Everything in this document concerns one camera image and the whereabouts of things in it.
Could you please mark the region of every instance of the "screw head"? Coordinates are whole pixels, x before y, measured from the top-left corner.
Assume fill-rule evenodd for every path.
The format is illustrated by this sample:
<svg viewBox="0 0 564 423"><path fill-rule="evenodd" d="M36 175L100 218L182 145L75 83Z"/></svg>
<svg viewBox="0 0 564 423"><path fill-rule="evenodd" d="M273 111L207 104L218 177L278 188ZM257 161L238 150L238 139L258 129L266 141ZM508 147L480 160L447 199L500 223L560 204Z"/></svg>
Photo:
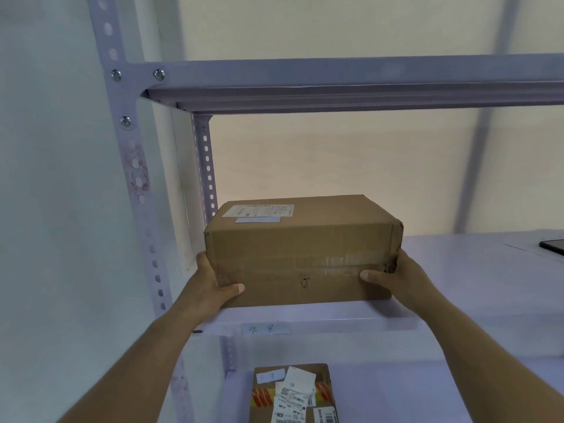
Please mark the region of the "screw head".
<svg viewBox="0 0 564 423"><path fill-rule="evenodd" d="M123 127L129 127L131 126L131 119L127 115L124 115L120 118L120 123Z"/></svg>
<svg viewBox="0 0 564 423"><path fill-rule="evenodd" d="M121 71L120 70L112 70L112 78L115 82L121 82Z"/></svg>
<svg viewBox="0 0 564 423"><path fill-rule="evenodd" d="M156 69L153 71L153 77L155 77L158 81L162 82L165 79L165 71Z"/></svg>

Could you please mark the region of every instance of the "package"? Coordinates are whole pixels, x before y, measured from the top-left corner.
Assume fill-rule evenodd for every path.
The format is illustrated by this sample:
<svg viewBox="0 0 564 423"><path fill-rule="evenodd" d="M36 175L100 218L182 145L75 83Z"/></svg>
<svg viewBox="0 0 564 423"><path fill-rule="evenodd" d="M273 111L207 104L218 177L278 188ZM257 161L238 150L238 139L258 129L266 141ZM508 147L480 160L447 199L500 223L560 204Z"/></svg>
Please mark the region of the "package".
<svg viewBox="0 0 564 423"><path fill-rule="evenodd" d="M362 195L234 201L204 231L222 286L245 292L226 307L390 298L365 269L395 270L403 225Z"/></svg>
<svg viewBox="0 0 564 423"><path fill-rule="evenodd" d="M315 393L304 395L307 403L302 407L303 414L295 413L296 407L286 407L277 412L280 401L286 400L301 403L299 395L292 401L293 391L285 391L291 380L296 378L315 387ZM331 377L327 364L306 364L279 367L255 368L253 375L253 391L250 401L249 423L338 423L337 407L333 397Z"/></svg>

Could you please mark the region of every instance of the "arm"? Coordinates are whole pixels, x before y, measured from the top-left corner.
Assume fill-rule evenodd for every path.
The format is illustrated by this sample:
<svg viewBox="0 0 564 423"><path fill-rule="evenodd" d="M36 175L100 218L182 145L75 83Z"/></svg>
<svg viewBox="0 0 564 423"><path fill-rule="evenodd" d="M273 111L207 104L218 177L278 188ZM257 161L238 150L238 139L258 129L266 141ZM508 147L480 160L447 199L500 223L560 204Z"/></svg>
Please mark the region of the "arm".
<svg viewBox="0 0 564 423"><path fill-rule="evenodd" d="M564 397L450 303L403 250L394 274L360 277L388 288L427 323L474 423L563 421Z"/></svg>
<svg viewBox="0 0 564 423"><path fill-rule="evenodd" d="M192 330L215 315L241 284L220 288L205 253L170 310L155 320L59 423L154 423L174 365Z"/></svg>

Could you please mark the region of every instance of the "hand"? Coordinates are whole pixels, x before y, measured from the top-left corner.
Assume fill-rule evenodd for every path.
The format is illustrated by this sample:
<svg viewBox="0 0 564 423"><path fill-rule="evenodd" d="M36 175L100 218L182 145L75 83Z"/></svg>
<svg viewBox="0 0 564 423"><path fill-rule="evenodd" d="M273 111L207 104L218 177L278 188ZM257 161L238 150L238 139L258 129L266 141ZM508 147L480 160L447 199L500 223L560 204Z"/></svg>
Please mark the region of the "hand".
<svg viewBox="0 0 564 423"><path fill-rule="evenodd" d="M438 301L445 299L427 273L403 249L399 250L398 265L394 273L363 270L360 278L388 288L402 305L420 318Z"/></svg>
<svg viewBox="0 0 564 423"><path fill-rule="evenodd" d="M215 316L221 306L245 290L243 284L219 287L215 273L205 252L196 256L198 270L170 309L170 313L181 315L197 327Z"/></svg>

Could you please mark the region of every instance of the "person's left hand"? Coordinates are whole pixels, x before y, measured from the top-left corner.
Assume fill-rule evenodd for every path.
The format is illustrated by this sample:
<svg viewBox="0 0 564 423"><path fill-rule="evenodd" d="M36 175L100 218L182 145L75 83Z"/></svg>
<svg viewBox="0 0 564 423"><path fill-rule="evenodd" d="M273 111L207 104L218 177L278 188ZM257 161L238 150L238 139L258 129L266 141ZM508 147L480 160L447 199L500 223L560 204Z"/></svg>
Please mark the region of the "person's left hand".
<svg viewBox="0 0 564 423"><path fill-rule="evenodd" d="M196 256L198 270L170 308L170 313L180 315L194 324L194 328L215 316L221 306L245 290L243 284L220 287L205 252Z"/></svg>

